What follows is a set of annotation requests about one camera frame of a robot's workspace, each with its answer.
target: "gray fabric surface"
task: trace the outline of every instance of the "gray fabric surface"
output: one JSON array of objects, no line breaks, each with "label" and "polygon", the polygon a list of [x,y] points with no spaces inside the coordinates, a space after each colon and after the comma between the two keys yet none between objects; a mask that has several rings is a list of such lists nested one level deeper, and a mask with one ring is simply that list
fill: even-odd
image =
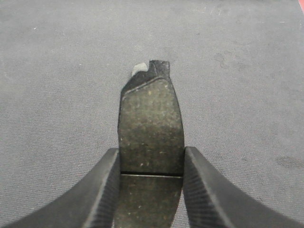
[{"label": "gray fabric surface", "polygon": [[[304,222],[304,15],[296,0],[0,2],[0,226],[117,147],[135,64],[169,60],[186,145]],[[189,227],[183,203],[173,227]]]}]

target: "gray carpet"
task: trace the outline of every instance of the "gray carpet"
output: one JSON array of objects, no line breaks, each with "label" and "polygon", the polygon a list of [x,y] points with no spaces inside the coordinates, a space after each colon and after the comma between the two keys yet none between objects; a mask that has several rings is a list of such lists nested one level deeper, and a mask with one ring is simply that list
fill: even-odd
[{"label": "gray carpet", "polygon": [[[304,15],[296,0],[0,2],[0,226],[117,147],[135,64],[169,60],[186,145],[304,222]],[[174,228],[189,227],[181,202]]]}]

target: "dark stain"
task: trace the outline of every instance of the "dark stain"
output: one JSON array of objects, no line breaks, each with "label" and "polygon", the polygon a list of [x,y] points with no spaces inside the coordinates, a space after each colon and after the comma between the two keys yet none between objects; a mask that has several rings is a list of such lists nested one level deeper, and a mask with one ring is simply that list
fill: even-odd
[{"label": "dark stain", "polygon": [[290,87],[288,86],[287,82],[281,82],[281,88],[285,91],[291,91]]},{"label": "dark stain", "polygon": [[248,65],[239,62],[237,63],[237,66],[239,71],[245,70],[248,67]]},{"label": "dark stain", "polygon": [[219,66],[223,69],[228,69],[229,66],[227,64],[224,63],[224,57],[221,53],[217,53],[215,56],[214,56],[214,60],[218,61],[219,62]]},{"label": "dark stain", "polygon": [[183,8],[179,8],[179,7],[172,7],[171,10],[177,15],[180,15],[184,11]]},{"label": "dark stain", "polygon": [[278,165],[281,165],[285,168],[304,168],[304,161],[294,158],[294,157],[289,157],[289,156],[284,156],[284,157],[279,157],[275,159],[276,163]]},{"label": "dark stain", "polygon": [[263,200],[261,197],[258,197],[257,200],[258,200],[259,202],[261,202],[261,203],[264,202],[264,200]]}]

